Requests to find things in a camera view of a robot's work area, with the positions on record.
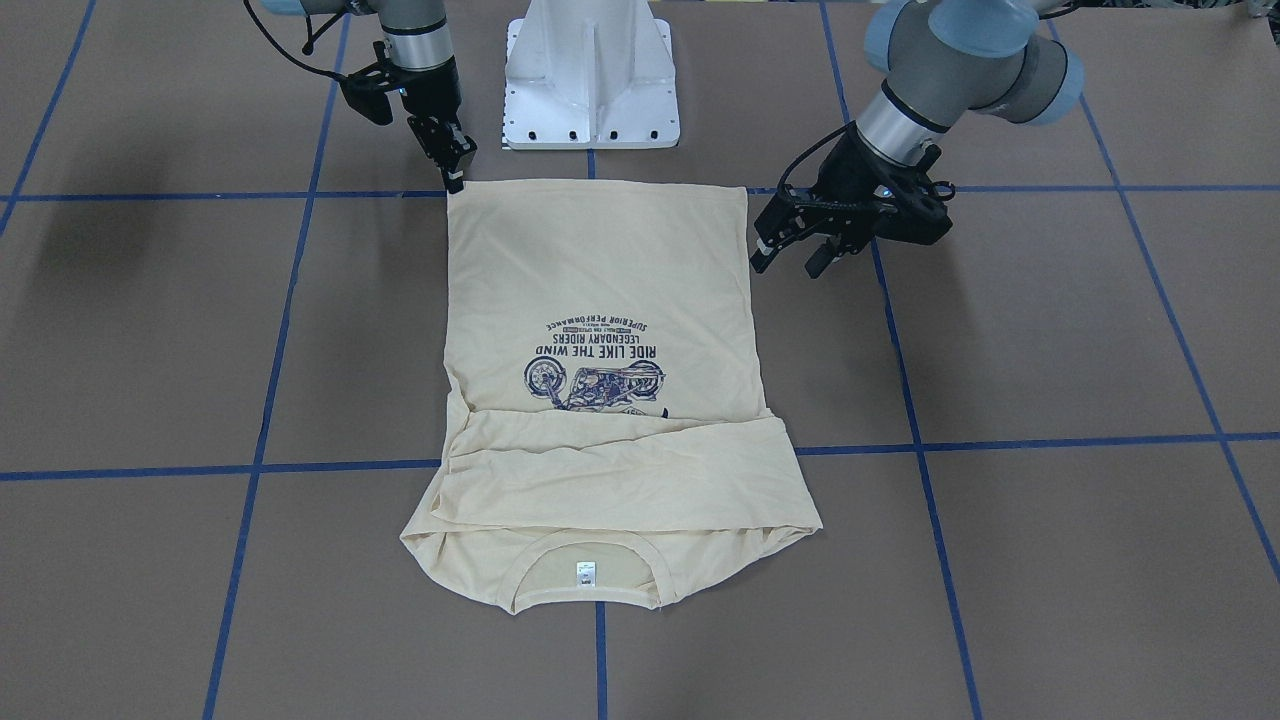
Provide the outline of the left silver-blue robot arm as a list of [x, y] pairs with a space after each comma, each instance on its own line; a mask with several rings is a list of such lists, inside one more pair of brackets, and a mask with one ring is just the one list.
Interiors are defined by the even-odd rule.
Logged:
[[814, 234], [810, 277], [874, 240], [929, 246], [952, 225], [951, 183], [929, 169], [940, 140], [969, 111], [1019, 126], [1064, 117], [1085, 72], [1062, 44], [1038, 33], [1065, 1], [891, 1], [872, 18], [867, 60], [883, 74], [876, 96], [827, 135], [814, 183], [781, 176], [755, 220], [751, 268], [764, 272], [786, 247]]

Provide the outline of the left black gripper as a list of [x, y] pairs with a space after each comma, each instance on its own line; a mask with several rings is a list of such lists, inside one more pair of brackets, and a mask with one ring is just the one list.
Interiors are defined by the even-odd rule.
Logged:
[[809, 190], [791, 188], [790, 195], [773, 195], [755, 219], [756, 250], [750, 256], [755, 273], [764, 273], [778, 252], [812, 234], [824, 236], [805, 263], [812, 279], [842, 258], [860, 254], [877, 240], [873, 224], [881, 209], [876, 201], [881, 176], [891, 167], [916, 168], [928, 174], [942, 154], [934, 141], [925, 140], [919, 161], [901, 165], [882, 158], [855, 126], [842, 126], [801, 152], [790, 169], [799, 168], [831, 141], [836, 142], [835, 149], [820, 164], [814, 184]]

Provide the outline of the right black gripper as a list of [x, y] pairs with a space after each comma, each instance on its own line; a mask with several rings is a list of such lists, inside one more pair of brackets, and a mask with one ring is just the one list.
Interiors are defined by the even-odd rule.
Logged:
[[399, 68], [398, 81], [410, 128], [419, 141], [425, 141], [425, 154], [440, 172], [445, 192], [460, 193], [477, 145], [458, 119], [462, 95], [457, 63], [425, 70]]

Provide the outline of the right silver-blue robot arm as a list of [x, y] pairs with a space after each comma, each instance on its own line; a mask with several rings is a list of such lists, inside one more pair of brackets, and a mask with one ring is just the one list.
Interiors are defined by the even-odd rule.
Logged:
[[[465, 187], [475, 141], [460, 122], [462, 90], [445, 5], [442, 1], [246, 1], [250, 19], [265, 40], [292, 65], [334, 81], [348, 108], [375, 126], [394, 120], [390, 97], [407, 113], [407, 126], [425, 156], [436, 167], [447, 193]], [[374, 15], [381, 40], [374, 42], [374, 61], [343, 74], [301, 61], [266, 28], [256, 10], [305, 18], [303, 55], [329, 28], [348, 15]]]

